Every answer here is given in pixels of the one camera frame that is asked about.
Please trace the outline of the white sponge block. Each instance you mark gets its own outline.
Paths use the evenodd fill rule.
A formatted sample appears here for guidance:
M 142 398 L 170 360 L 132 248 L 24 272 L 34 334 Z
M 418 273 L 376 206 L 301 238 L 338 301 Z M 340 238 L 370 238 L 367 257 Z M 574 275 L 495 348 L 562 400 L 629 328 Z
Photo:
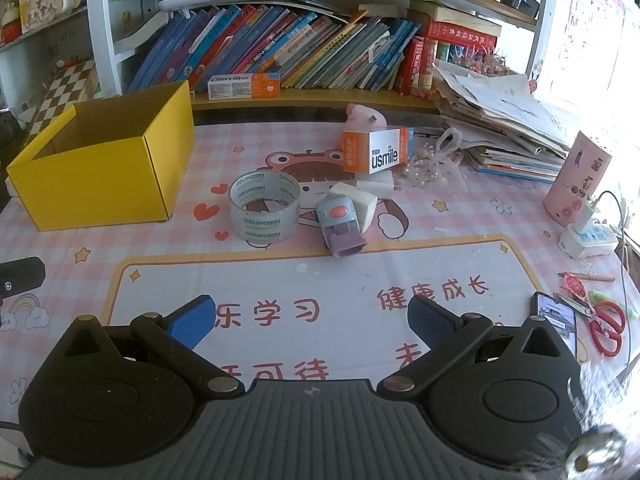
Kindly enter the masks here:
M 329 194 L 347 196 L 354 204 L 360 231 L 367 232 L 373 221 L 376 206 L 378 206 L 378 198 L 372 193 L 344 182 L 335 183 L 329 189 Z

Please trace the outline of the clear tape roll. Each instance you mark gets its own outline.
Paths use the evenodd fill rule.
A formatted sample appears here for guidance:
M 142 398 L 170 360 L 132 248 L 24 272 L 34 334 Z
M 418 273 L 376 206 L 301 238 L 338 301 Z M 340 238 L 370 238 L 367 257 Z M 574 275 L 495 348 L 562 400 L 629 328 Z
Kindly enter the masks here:
M 289 174 L 261 169 L 237 178 L 229 188 L 233 232 L 254 245 L 270 245 L 296 229 L 302 191 Z

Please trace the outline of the grey blue stamp toy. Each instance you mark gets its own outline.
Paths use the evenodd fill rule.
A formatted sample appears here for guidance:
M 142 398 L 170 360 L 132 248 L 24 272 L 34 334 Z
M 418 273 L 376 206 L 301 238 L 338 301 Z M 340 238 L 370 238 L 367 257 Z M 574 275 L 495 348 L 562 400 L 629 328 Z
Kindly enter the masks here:
M 366 246 L 354 202 L 344 194 L 329 195 L 316 205 L 316 216 L 328 251 L 335 258 L 358 254 Z

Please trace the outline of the white power adapter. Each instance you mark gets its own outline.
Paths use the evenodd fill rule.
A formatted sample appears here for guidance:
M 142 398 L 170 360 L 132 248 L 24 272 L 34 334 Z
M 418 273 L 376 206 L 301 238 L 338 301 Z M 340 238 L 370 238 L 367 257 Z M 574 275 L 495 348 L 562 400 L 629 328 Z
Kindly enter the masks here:
M 356 188 L 371 193 L 380 200 L 389 200 L 395 191 L 393 173 L 383 170 L 376 174 L 356 174 Z

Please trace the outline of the pearl bead bag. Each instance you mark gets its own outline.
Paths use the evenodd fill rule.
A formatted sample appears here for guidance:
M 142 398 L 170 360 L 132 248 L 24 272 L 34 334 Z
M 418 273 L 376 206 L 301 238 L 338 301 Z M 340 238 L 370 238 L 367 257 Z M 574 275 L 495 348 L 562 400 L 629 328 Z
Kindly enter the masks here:
M 408 162 L 394 171 L 395 184 L 401 190 L 440 190 L 466 192 L 468 185 L 460 169 L 462 133 L 454 127 L 439 136 L 416 133 Z

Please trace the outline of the orange white usmile box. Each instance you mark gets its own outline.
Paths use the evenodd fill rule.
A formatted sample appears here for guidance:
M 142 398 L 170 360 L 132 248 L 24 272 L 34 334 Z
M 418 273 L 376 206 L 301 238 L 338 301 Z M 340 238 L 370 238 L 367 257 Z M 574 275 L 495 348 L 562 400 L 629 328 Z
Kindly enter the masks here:
M 342 134 L 343 168 L 353 174 L 377 174 L 405 164 L 413 153 L 413 128 Z

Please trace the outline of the yellow cardboard box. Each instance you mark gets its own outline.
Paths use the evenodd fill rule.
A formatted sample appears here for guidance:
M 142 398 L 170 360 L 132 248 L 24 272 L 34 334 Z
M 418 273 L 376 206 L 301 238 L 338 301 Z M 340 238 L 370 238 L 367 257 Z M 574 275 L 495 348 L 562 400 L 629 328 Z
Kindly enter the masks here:
M 190 89 L 160 84 L 81 102 L 9 164 L 41 231 L 170 219 L 194 147 Z

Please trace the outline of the white power strip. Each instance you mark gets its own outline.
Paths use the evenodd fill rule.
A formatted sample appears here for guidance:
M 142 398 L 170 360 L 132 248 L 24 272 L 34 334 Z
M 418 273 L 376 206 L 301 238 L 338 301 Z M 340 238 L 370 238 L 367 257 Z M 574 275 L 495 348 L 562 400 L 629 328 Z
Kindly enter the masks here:
M 585 259 L 612 254 L 618 237 L 608 223 L 596 217 L 598 198 L 588 198 L 576 219 L 569 223 L 559 238 L 559 248 L 573 259 Z

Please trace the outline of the wooden chessboard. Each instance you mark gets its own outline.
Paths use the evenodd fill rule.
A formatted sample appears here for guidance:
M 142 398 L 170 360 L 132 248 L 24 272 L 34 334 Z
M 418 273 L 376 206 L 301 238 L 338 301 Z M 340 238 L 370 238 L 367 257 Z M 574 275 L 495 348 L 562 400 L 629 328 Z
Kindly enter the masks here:
M 93 60 L 61 68 L 47 86 L 27 127 L 24 145 L 68 108 L 92 100 L 100 92 L 98 73 Z

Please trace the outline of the pink cylinder container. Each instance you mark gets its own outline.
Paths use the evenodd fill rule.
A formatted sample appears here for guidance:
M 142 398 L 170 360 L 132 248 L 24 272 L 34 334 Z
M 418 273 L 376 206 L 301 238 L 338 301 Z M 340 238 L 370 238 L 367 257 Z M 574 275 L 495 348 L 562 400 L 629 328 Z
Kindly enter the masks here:
M 573 223 L 600 184 L 612 155 L 597 140 L 581 131 L 542 201 L 548 215 L 560 226 Z

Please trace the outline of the stack of papers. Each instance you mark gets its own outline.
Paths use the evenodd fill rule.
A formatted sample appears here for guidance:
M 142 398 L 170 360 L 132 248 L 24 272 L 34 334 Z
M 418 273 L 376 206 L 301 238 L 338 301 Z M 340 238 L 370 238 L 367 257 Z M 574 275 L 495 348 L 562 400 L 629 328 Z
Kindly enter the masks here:
M 436 106 L 462 135 L 461 149 L 476 171 L 551 183 L 572 138 L 560 118 L 529 92 L 523 75 L 486 77 L 437 61 Z

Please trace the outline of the pink plush pig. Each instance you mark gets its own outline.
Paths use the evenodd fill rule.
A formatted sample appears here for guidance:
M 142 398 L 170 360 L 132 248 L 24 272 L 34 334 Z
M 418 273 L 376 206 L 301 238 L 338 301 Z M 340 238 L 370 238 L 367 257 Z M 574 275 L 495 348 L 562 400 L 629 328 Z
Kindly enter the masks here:
M 374 108 L 361 104 L 349 103 L 346 107 L 344 131 L 371 132 L 387 128 L 386 118 Z

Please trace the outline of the toothpaste box on shelf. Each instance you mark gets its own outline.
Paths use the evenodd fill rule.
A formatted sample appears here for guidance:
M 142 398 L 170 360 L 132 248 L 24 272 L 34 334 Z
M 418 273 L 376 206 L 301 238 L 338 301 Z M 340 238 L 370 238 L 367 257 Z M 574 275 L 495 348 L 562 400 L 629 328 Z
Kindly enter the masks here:
M 277 99 L 280 96 L 278 73 L 216 75 L 207 81 L 209 101 Z

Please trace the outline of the red dictionary books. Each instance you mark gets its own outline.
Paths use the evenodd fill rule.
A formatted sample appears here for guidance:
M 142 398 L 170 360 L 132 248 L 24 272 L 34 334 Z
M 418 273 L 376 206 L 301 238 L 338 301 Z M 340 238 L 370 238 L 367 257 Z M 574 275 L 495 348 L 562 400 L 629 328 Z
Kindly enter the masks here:
M 419 24 L 423 53 L 416 91 L 433 87 L 437 61 L 462 66 L 475 73 L 491 72 L 486 58 L 494 56 L 502 27 L 470 12 L 435 1 L 411 0 L 406 18 Z

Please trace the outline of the row of leaning books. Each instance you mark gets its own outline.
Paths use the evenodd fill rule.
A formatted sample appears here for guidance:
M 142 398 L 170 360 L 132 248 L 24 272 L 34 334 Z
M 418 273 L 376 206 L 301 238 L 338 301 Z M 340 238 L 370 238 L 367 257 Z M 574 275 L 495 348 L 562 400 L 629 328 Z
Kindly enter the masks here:
M 372 6 L 350 15 L 284 1 L 184 9 L 154 32 L 126 89 L 185 81 L 214 100 L 264 76 L 285 89 L 416 94 L 419 28 Z

